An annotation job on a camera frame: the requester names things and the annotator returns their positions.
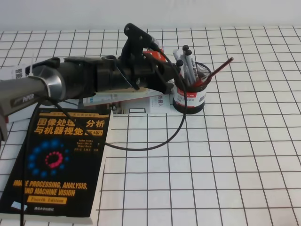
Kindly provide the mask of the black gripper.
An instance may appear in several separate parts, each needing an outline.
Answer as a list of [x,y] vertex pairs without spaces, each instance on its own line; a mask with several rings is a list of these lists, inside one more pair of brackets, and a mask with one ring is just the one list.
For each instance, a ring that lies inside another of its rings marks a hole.
[[163,94],[171,94],[173,84],[169,81],[175,76],[175,67],[159,61],[150,54],[144,54],[141,61],[122,61],[119,57],[112,70],[112,88],[133,88],[138,91],[148,88]]

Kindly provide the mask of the white robot arm brochure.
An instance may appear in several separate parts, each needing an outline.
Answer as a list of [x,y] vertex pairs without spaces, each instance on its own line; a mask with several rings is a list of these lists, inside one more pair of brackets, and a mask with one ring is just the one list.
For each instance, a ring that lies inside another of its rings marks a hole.
[[17,65],[12,67],[4,67],[0,70],[0,80],[13,80],[28,77],[30,74],[31,65]]

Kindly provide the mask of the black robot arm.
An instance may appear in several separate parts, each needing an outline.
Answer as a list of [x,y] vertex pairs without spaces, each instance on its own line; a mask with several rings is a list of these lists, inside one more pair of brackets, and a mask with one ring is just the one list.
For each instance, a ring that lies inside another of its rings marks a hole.
[[39,101],[62,102],[67,99],[92,97],[97,92],[148,88],[169,94],[171,79],[178,70],[173,63],[155,59],[144,53],[137,59],[122,60],[114,56],[102,58],[68,57],[34,64],[25,69],[31,76],[0,83],[0,139],[7,140],[6,117]]

